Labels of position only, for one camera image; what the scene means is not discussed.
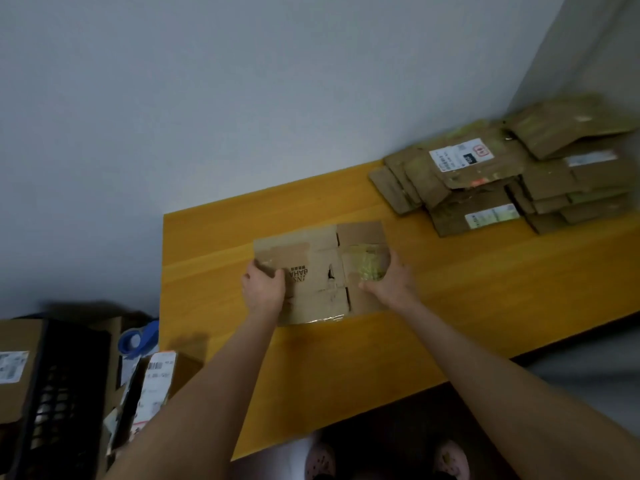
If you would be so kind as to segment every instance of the blue tape roll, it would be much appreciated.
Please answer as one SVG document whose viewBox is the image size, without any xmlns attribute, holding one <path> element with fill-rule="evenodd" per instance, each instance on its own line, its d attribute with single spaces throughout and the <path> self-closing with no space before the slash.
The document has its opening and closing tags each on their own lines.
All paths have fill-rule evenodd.
<svg viewBox="0 0 640 480">
<path fill-rule="evenodd" d="M 118 352 L 126 358 L 135 358 L 148 354 L 158 343 L 159 326 L 160 320 L 153 320 L 142 330 L 131 328 L 125 331 L 118 339 Z M 140 343 L 136 347 L 131 346 L 133 337 L 140 337 Z"/>
</svg>

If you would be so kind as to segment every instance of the paper label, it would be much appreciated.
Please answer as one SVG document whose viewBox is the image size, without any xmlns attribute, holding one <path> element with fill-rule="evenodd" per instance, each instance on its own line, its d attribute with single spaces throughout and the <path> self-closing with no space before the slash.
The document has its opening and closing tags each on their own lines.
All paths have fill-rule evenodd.
<svg viewBox="0 0 640 480">
<path fill-rule="evenodd" d="M 477 229 L 478 227 L 484 227 L 489 224 L 496 224 L 503 221 L 510 221 L 512 219 L 517 219 L 518 217 L 520 217 L 520 215 L 514 204 L 508 203 L 492 209 L 467 214 L 465 219 L 471 229 Z"/>
<path fill-rule="evenodd" d="M 493 158 L 493 153 L 480 138 L 432 150 L 429 154 L 441 172 L 459 170 Z"/>
<path fill-rule="evenodd" d="M 129 440 L 160 411 L 169 394 L 174 366 L 175 352 L 158 352 L 151 357 L 142 382 L 140 400 L 133 418 Z"/>
<path fill-rule="evenodd" d="M 0 352 L 0 384 L 20 382 L 28 356 L 28 351 Z"/>
<path fill-rule="evenodd" d="M 569 166 L 588 165 L 590 163 L 608 162 L 617 160 L 618 156 L 613 150 L 604 150 L 601 152 L 585 153 L 584 155 L 574 155 L 564 159 Z"/>
</svg>

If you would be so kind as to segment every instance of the stack of flattened cardboard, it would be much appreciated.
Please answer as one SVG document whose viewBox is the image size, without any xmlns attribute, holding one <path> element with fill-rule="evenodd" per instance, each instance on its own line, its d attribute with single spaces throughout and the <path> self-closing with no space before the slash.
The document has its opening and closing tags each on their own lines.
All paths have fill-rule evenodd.
<svg viewBox="0 0 640 480">
<path fill-rule="evenodd" d="M 280 325 L 337 320 L 383 310 L 362 279 L 382 277 L 389 253 L 382 223 L 358 222 L 302 230 L 253 242 L 258 266 L 284 269 Z"/>
<path fill-rule="evenodd" d="M 505 126 L 532 154 L 508 190 L 538 233 L 630 208 L 637 171 L 620 144 L 638 128 L 636 118 L 583 95 L 535 104 Z"/>
<path fill-rule="evenodd" d="M 504 186 L 526 160 L 501 124 L 480 120 L 389 155 L 369 177 L 399 214 L 424 204 L 446 236 L 519 217 Z"/>
</svg>

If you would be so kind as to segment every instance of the hand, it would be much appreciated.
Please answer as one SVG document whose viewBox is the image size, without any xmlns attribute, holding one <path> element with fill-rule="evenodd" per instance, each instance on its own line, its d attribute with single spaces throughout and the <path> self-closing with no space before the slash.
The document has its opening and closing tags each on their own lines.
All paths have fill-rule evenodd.
<svg viewBox="0 0 640 480">
<path fill-rule="evenodd" d="M 284 302 L 284 271 L 279 269 L 273 278 L 258 269 L 255 260 L 246 267 L 242 277 L 242 295 L 249 313 L 278 316 Z"/>
<path fill-rule="evenodd" d="M 394 250 L 390 250 L 390 252 L 391 264 L 385 277 L 380 281 L 360 282 L 360 288 L 373 293 L 380 300 L 380 303 L 400 313 L 407 306 L 420 303 L 420 298 L 415 290 L 411 268 L 402 264 L 400 257 Z"/>
</svg>

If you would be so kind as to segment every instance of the black plastic crate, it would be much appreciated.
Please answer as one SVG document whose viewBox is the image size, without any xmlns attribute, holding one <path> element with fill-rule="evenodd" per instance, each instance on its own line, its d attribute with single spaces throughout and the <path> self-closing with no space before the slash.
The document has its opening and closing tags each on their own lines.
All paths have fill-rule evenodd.
<svg viewBox="0 0 640 480">
<path fill-rule="evenodd" d="M 44 319 L 7 480 L 95 476 L 111 336 Z"/>
</svg>

